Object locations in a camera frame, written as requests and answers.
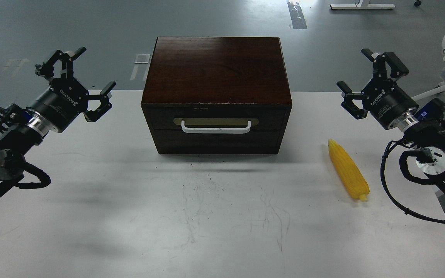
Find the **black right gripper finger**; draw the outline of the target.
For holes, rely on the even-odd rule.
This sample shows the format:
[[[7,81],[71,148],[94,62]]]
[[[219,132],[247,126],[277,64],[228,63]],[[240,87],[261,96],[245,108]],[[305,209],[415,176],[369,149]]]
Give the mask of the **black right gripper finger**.
[[[409,74],[406,65],[394,52],[374,53],[370,49],[361,49],[361,53],[373,64],[373,79],[398,79]]]
[[[353,100],[365,100],[366,96],[364,93],[353,93],[352,89],[344,82],[338,81],[337,86],[342,92],[343,102],[341,106],[353,116],[355,119],[363,119],[368,115],[368,111],[364,108],[358,108]]]

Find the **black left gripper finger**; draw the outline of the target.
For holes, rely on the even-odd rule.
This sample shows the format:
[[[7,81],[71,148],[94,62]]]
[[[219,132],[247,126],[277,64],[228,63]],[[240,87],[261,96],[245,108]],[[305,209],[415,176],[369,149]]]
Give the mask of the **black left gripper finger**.
[[[104,114],[107,113],[112,108],[112,104],[110,103],[111,90],[115,86],[116,86],[116,82],[111,81],[101,90],[101,92],[99,94],[87,95],[85,97],[85,100],[87,102],[93,101],[93,100],[100,101],[99,107],[97,107],[97,109],[86,110],[83,113],[86,121],[96,122],[98,119],[100,119],[102,116],[104,116]]]
[[[61,62],[60,78],[64,78],[67,81],[74,81],[73,61],[78,59],[87,50],[86,47],[80,47],[76,51],[62,52],[56,50],[49,57],[48,61],[42,64],[35,65],[35,74],[39,77],[43,77],[47,81],[52,81],[54,77],[54,65],[57,61]]]

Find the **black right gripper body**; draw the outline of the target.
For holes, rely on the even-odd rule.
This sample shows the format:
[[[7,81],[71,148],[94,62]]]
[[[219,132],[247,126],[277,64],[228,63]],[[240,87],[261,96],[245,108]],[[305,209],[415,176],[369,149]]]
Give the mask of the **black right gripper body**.
[[[391,78],[373,78],[362,89],[364,109],[385,129],[394,128],[395,119],[406,112],[417,111],[419,105]]]

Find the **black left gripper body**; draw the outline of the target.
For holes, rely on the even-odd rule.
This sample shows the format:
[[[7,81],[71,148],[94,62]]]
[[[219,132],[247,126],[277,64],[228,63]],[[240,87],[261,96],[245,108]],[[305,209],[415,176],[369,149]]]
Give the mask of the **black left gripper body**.
[[[49,87],[27,109],[39,113],[62,133],[76,117],[85,112],[88,104],[85,97],[88,90],[74,78],[54,78]]]

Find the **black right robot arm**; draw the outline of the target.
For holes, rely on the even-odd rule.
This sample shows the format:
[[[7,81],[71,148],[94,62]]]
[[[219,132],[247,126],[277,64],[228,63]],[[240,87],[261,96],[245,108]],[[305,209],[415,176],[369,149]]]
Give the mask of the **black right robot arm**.
[[[406,76],[409,70],[395,53],[373,53],[370,49],[361,52],[373,64],[372,78],[360,93],[353,93],[344,81],[337,82],[344,99],[341,106],[356,119],[363,119],[370,113],[384,129],[401,130],[403,138],[391,141],[382,156],[384,190],[406,214],[445,224],[445,220],[423,216],[401,205],[389,192],[385,180],[389,153],[401,145],[407,148],[399,157],[402,175],[420,185],[436,185],[445,194],[445,103],[435,98],[419,108],[397,85],[397,80]]]

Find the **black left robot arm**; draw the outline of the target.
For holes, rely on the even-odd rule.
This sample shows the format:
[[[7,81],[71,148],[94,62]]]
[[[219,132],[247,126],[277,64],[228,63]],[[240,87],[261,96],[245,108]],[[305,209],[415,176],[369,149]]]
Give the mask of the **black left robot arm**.
[[[108,83],[97,95],[75,78],[73,63],[85,52],[56,50],[48,61],[35,65],[35,73],[48,81],[48,88],[26,108],[11,104],[0,107],[0,197],[11,188],[39,189],[51,183],[43,170],[32,165],[25,154],[41,144],[49,131],[63,132],[80,114],[96,122],[112,108]]]

